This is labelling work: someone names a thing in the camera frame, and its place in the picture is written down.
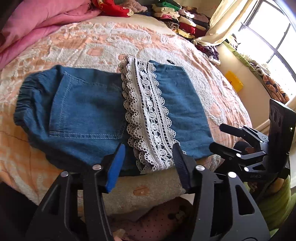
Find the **blue denim pants lace trim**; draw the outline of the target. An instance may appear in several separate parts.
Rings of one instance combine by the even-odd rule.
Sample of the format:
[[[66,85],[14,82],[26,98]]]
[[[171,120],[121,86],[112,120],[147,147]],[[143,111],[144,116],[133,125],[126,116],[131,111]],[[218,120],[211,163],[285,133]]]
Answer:
[[[210,156],[213,138],[187,73],[175,65],[153,66],[181,148],[195,159]],[[123,101],[119,73],[56,65],[25,79],[14,122],[51,164],[79,172],[128,142]]]

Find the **green sleeve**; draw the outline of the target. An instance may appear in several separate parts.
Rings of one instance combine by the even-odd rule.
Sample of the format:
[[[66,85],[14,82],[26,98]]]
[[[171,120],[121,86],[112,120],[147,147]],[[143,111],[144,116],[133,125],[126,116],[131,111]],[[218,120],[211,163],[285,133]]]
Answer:
[[[295,193],[292,194],[290,189],[290,177],[285,180],[278,178],[257,205],[270,233],[274,234],[295,206]]]

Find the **pink dotted fabric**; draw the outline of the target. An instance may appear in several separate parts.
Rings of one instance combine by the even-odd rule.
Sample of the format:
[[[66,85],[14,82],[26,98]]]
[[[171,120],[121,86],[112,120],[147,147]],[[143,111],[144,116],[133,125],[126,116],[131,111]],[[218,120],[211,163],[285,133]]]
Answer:
[[[136,221],[113,220],[110,228],[116,240],[184,240],[192,211],[188,200],[177,197],[153,207]]]

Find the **patterned cloth on sill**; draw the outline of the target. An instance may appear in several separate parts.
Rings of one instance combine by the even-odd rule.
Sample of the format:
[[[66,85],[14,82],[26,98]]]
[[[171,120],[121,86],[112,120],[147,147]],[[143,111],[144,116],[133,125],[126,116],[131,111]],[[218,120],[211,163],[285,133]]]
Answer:
[[[283,91],[280,85],[271,78],[270,71],[268,69],[248,56],[238,53],[228,42],[224,41],[223,44],[242,64],[244,64],[252,72],[252,74],[259,80],[272,99],[275,99],[283,104],[288,103],[290,98]]]

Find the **yellow box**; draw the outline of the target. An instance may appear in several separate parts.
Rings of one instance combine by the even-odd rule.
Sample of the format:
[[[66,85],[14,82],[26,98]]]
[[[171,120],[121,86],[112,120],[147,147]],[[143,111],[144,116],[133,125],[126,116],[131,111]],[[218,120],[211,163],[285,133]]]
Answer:
[[[229,81],[229,83],[232,85],[237,93],[243,89],[243,83],[232,71],[227,71],[225,74],[225,78]]]

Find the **purple white garment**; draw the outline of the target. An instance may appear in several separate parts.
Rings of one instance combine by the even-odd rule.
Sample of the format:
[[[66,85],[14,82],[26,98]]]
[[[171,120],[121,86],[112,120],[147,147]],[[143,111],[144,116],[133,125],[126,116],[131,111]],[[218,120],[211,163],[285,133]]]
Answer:
[[[215,46],[202,46],[200,44],[196,44],[195,47],[201,51],[212,64],[217,66],[221,65],[219,53]]]

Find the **peach white bear blanket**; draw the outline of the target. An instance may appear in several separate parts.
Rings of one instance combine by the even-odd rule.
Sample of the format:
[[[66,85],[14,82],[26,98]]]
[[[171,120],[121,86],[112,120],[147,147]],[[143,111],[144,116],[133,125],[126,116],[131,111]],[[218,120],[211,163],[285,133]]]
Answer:
[[[182,66],[201,100],[213,139],[232,147],[236,137],[219,125],[251,126],[249,114],[223,74],[196,47],[151,17],[97,16],[61,27],[39,40],[1,71],[1,180],[39,204],[60,170],[43,152],[30,146],[13,120],[16,100],[26,76],[60,64],[117,72],[132,55]]]

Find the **pile of folded clothes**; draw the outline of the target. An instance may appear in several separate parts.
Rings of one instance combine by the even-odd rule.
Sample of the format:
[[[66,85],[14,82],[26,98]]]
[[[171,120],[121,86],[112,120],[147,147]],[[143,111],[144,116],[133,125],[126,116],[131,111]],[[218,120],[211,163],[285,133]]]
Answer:
[[[156,18],[189,41],[203,37],[209,29],[210,18],[193,6],[182,6],[176,1],[154,1],[146,7],[145,15]]]

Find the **cream yellow curtain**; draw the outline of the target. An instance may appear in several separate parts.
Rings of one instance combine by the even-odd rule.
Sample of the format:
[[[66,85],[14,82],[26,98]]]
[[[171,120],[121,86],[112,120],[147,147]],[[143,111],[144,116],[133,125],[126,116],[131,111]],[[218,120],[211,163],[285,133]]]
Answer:
[[[192,41],[193,44],[202,46],[220,45],[234,28],[241,22],[243,16],[255,1],[221,1],[215,13],[210,19],[205,36],[198,37]]]

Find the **red floral cloth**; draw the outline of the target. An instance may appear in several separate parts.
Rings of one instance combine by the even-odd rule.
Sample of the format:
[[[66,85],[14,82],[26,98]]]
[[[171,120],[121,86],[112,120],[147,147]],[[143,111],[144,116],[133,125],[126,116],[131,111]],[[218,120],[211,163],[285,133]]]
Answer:
[[[131,9],[116,5],[113,0],[92,0],[92,4],[106,16],[128,18],[133,15]]]

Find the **mauve fluffy garment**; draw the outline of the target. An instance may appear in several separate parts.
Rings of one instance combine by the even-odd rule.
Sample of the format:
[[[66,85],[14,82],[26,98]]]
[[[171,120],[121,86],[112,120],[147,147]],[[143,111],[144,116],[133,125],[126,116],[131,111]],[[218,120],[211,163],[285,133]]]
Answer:
[[[147,7],[142,6],[138,1],[135,0],[127,0],[119,5],[126,9],[130,9],[134,14],[147,11]]]

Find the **pink folded quilt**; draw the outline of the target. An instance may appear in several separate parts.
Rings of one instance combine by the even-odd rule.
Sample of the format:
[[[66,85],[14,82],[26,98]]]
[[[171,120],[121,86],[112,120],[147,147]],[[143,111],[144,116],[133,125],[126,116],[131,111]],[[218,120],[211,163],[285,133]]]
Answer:
[[[98,16],[92,1],[22,1],[1,29],[1,69],[62,25]]]

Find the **window with dark frame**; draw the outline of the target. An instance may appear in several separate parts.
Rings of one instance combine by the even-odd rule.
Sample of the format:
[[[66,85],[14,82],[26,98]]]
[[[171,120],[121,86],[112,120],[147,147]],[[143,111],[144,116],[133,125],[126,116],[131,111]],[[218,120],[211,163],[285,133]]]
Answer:
[[[265,64],[289,97],[295,96],[295,29],[273,1],[255,1],[235,33],[237,51]]]

